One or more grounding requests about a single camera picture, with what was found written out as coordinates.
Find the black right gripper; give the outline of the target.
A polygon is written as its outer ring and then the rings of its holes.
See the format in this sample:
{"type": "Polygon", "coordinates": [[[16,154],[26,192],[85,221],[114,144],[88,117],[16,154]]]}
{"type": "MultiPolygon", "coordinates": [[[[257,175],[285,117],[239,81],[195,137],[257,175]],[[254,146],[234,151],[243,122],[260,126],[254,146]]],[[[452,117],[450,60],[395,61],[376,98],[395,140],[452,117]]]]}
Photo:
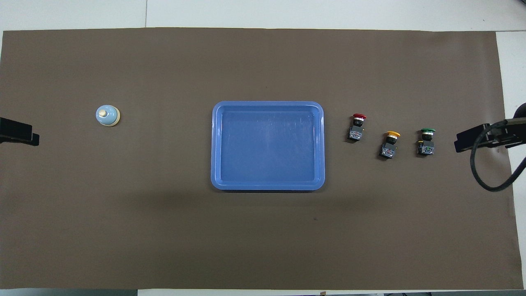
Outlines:
{"type": "Polygon", "coordinates": [[[481,124],[457,134],[454,141],[455,151],[462,153],[471,150],[475,141],[480,139],[478,147],[507,149],[521,146],[526,142],[526,122],[524,120],[502,120],[494,124],[481,124]]]}

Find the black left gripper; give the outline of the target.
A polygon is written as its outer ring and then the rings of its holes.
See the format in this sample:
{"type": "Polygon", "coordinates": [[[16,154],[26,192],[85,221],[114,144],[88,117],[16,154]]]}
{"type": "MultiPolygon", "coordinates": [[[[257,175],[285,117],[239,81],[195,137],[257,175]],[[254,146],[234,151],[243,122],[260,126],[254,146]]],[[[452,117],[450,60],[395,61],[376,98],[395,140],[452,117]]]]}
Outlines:
{"type": "Polygon", "coordinates": [[[30,146],[39,146],[40,136],[32,133],[32,125],[1,117],[0,142],[26,143],[30,146]]]}

